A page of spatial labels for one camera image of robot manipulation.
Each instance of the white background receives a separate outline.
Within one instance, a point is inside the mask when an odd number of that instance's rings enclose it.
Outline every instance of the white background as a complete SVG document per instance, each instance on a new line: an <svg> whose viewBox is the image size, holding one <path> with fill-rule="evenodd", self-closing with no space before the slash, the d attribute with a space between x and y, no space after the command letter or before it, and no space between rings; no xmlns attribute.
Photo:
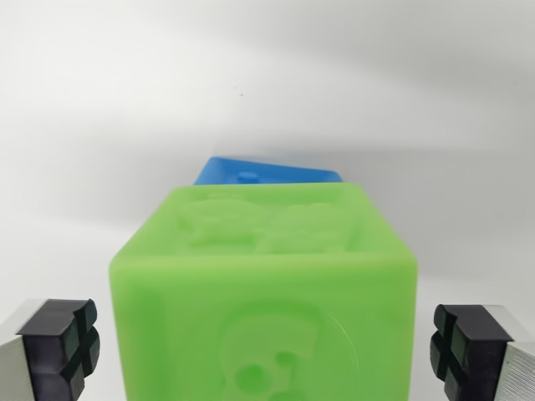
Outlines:
<svg viewBox="0 0 535 401"><path fill-rule="evenodd" d="M420 262L410 399L445 400L436 304L535 332L534 21L516 0L1 0L0 318L92 297L81 399L124 400L108 263L166 193L210 155L330 168Z"/></svg>

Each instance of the green plastic cube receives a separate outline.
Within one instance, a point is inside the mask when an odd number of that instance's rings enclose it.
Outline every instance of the green plastic cube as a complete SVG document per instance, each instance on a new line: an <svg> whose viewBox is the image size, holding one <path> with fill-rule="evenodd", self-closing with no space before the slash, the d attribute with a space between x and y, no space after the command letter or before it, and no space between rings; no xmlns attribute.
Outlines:
<svg viewBox="0 0 535 401"><path fill-rule="evenodd" d="M110 267L129 401L406 401L416 262L350 183L171 192Z"/></svg>

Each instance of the stacked blocks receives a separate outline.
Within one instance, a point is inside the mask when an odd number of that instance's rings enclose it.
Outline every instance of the stacked blocks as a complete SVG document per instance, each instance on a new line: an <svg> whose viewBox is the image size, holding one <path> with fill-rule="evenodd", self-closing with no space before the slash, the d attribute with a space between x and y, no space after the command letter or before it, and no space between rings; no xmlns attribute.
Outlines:
<svg viewBox="0 0 535 401"><path fill-rule="evenodd" d="M195 184L288 184L341 181L339 174L331 170L304 169L212 157L202 169Z"/></svg>
<svg viewBox="0 0 535 401"><path fill-rule="evenodd" d="M406 401L416 263L342 182L171 192L112 261L129 401Z"/></svg>

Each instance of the black gripper pad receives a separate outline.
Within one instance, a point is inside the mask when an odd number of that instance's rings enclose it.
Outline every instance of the black gripper pad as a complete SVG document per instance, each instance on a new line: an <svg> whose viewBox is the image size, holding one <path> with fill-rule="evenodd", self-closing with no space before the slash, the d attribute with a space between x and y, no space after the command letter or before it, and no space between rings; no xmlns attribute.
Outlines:
<svg viewBox="0 0 535 401"><path fill-rule="evenodd" d="M450 401L493 401L512 338L482 305L439 305L431 366Z"/></svg>
<svg viewBox="0 0 535 401"><path fill-rule="evenodd" d="M20 329L36 401L75 401L99 359L92 300L47 300Z"/></svg>

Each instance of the blue plastic object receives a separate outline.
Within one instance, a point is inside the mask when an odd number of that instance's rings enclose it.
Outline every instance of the blue plastic object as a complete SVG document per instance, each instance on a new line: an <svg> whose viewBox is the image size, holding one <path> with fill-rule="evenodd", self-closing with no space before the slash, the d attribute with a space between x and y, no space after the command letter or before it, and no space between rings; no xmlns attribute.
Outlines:
<svg viewBox="0 0 535 401"><path fill-rule="evenodd" d="M269 165L252 161L212 157L195 185L289 184L298 182L342 182L336 171Z"/></svg>

